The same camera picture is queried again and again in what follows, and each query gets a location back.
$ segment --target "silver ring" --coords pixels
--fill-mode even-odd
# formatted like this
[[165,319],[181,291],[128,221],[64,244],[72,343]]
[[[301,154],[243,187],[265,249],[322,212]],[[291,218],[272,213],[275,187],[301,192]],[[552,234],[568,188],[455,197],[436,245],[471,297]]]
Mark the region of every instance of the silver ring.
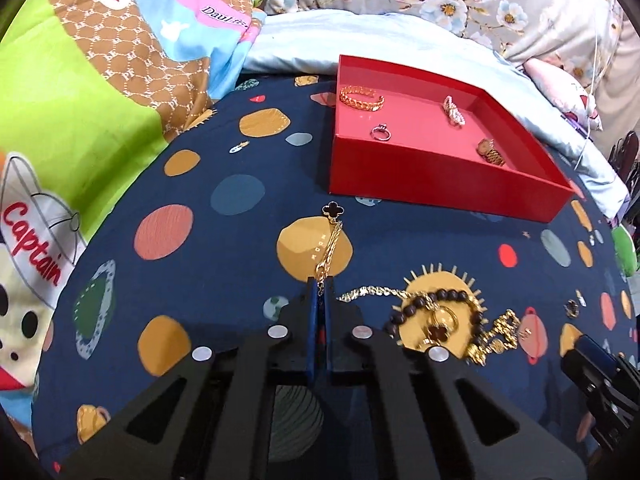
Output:
[[[385,137],[377,136],[376,133],[378,132],[380,132],[381,134],[385,134]],[[379,124],[375,128],[372,128],[371,137],[376,140],[381,140],[382,142],[387,142],[391,138],[391,132],[386,127],[386,124]]]

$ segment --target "green fabric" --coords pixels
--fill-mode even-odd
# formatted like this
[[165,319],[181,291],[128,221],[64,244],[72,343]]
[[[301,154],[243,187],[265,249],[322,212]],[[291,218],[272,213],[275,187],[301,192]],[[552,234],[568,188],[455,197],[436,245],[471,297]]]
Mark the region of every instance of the green fabric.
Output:
[[48,0],[27,0],[2,39],[0,84],[0,152],[24,155],[88,240],[166,147],[160,117],[105,81]]
[[625,273],[626,277],[633,276],[638,270],[638,257],[636,256],[636,248],[631,235],[622,225],[613,229],[611,235],[613,236],[618,263],[622,268],[622,272]]

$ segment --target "pink circle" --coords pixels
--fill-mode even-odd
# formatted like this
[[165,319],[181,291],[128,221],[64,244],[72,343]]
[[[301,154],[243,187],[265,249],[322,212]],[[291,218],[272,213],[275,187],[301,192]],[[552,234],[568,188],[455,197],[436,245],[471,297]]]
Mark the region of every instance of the pink circle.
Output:
[[177,250],[193,226],[193,212],[185,205],[156,209],[140,222],[133,248],[143,260],[159,260]]
[[546,353],[549,340],[546,336],[545,325],[532,306],[527,307],[525,315],[520,321],[519,332],[527,332],[526,337],[518,334],[518,341],[520,347],[529,356],[529,364],[534,365]]
[[584,200],[584,193],[580,189],[580,186],[578,186],[573,180],[569,180],[569,186],[571,186],[571,189],[574,190],[574,193],[577,196]]
[[600,309],[602,311],[602,323],[609,330],[613,330],[613,327],[616,325],[616,313],[613,310],[611,296],[606,292],[600,295]]

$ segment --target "red tray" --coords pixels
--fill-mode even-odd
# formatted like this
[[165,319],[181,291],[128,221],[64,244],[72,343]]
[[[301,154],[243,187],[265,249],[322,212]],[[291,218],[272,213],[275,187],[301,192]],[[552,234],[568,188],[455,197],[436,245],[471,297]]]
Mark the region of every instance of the red tray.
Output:
[[[574,193],[538,140],[481,88],[395,63],[340,56],[338,95],[348,85],[375,89],[385,103],[367,112],[337,101],[330,193],[540,222],[550,222]],[[449,95],[465,117],[461,128],[442,110]],[[380,123],[392,134],[388,142],[370,136]],[[494,140],[504,166],[478,155],[484,138]]]

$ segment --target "white pillow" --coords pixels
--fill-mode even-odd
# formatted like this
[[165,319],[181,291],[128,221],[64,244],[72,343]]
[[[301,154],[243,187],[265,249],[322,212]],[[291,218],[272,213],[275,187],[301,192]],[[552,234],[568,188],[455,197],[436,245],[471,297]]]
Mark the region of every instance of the white pillow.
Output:
[[524,70],[538,90],[566,117],[576,121],[585,130],[602,129],[595,98],[587,94],[575,77],[557,66],[535,58],[524,63]]

